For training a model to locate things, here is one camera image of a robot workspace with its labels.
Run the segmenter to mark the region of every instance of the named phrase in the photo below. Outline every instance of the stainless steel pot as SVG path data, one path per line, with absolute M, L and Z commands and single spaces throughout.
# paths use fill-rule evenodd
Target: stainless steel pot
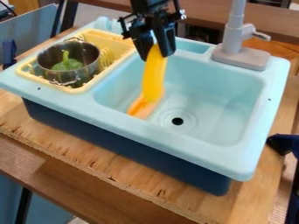
M 62 61 L 64 51 L 70 52 L 69 58 L 83 63 L 80 69 L 54 71 L 51 68 Z M 50 83 L 59 86 L 79 88 L 100 72 L 100 50 L 87 42 L 66 41 L 44 50 L 38 55 L 37 62 L 41 75 Z

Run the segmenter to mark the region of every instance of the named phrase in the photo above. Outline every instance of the green toy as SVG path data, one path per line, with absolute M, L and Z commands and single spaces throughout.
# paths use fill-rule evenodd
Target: green toy
M 64 51 L 62 55 L 62 61 L 52 67 L 52 70 L 55 71 L 70 71 L 83 67 L 83 63 L 79 62 L 76 59 L 69 59 L 68 55 L 70 52 Z

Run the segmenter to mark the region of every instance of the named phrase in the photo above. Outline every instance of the yellow dish rack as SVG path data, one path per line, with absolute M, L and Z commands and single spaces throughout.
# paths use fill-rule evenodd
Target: yellow dish rack
M 94 75 L 89 82 L 83 83 L 81 87 L 77 88 L 54 85 L 38 74 L 37 57 L 29 59 L 18 66 L 16 69 L 17 74 L 31 81 L 57 88 L 68 94 L 84 93 L 136 50 L 131 39 L 122 39 L 121 35 L 95 29 L 86 29 L 77 33 L 71 39 L 82 39 L 100 49 L 99 68 L 101 71 Z

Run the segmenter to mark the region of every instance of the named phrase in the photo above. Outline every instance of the light blue sink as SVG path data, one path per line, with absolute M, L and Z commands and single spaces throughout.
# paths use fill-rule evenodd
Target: light blue sink
M 169 57 L 165 97 L 147 121 L 126 114 L 141 93 L 144 63 L 136 52 L 83 94 L 67 94 L 23 79 L 15 74 L 15 66 L 0 73 L 0 87 L 245 181 L 254 174 L 275 118 L 289 62 L 272 57 L 266 71 L 256 72 L 211 60 L 214 47 L 177 40 L 178 50 Z

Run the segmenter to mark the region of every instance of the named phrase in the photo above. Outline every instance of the gray faucet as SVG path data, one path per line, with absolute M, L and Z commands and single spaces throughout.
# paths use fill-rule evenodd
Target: gray faucet
M 233 0 L 223 43 L 216 47 L 212 59 L 237 67 L 263 71 L 271 57 L 270 53 L 242 47 L 242 43 L 252 37 L 265 41 L 270 41 L 271 38 L 257 32 L 253 24 L 243 24 L 246 2 L 246 0 Z

